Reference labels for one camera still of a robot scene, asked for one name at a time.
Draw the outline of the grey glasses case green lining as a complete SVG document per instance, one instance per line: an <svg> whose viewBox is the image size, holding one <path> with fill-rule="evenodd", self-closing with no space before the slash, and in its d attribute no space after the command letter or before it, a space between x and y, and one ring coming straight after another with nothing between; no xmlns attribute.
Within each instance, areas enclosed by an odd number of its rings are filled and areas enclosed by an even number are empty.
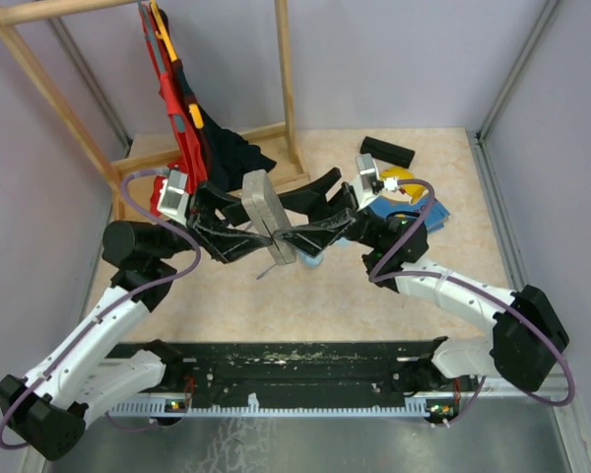
<svg viewBox="0 0 591 473"><path fill-rule="evenodd" d="M271 240L268 250L275 263L279 266L295 263L296 251L274 238L274 232L290 230L292 224L265 170L254 170L243 177L241 202L255 230Z"/></svg>

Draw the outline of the grey blue sunglasses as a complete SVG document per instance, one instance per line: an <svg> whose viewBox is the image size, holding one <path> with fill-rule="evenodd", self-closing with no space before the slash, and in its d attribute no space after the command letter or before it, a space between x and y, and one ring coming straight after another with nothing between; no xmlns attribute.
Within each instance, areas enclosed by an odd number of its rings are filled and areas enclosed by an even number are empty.
<svg viewBox="0 0 591 473"><path fill-rule="evenodd" d="M278 267L278 264L273 264L272 266L270 266L269 268L263 270L258 276L256 276L256 281L259 281L261 279L263 279L264 277L266 277L272 270L274 270L275 268Z"/></svg>

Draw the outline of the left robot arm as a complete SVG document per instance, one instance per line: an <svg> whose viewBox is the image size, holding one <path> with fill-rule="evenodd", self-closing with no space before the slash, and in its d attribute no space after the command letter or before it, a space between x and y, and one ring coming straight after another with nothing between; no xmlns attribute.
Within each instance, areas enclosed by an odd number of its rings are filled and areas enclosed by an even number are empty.
<svg viewBox="0 0 591 473"><path fill-rule="evenodd" d="M204 181L188 193L167 178L155 212L138 206L142 221L109 223L102 258L117 270L109 287L41 362L22 376L7 374L0 380L0 448L13 449L4 440L5 430L11 430L22 439L22 447L49 461L60 459L118 403L148 388L178 388L185 367L162 341L148 343L104 373L96 369L120 339L157 308L172 283L199 264L193 260L178 271L167 263L175 254L207 250L230 263L271 244L266 236L240 229L258 223L249 214L251 205L248 189L234 197Z"/></svg>

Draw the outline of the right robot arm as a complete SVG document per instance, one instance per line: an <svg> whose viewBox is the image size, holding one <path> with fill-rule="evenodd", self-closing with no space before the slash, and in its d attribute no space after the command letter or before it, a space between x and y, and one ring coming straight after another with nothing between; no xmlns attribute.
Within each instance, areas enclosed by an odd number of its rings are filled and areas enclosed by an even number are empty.
<svg viewBox="0 0 591 473"><path fill-rule="evenodd" d="M499 376L534 396L551 371L561 368L567 390L574 390L564 355L569 338L541 289L484 284L428 258L425 220L437 201L429 182L381 177L371 169L328 199L340 176L331 169L281 194L282 205L308 222L276 236L311 257L340 238L366 246L370 252L362 262L370 283L432 303L479 328L478 337L447 338L435 348L420 366L427 387L443 389L463 375Z"/></svg>

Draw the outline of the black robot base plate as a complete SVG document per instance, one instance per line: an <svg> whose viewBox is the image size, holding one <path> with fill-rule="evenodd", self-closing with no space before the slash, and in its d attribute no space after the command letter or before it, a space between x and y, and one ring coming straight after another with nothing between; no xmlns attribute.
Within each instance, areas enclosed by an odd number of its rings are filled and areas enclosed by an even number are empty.
<svg viewBox="0 0 591 473"><path fill-rule="evenodd" d="M255 395L269 409L400 407L421 392L472 391L475 379L433 365L442 341L157 342L173 368L147 391L179 393L194 408L243 407Z"/></svg>

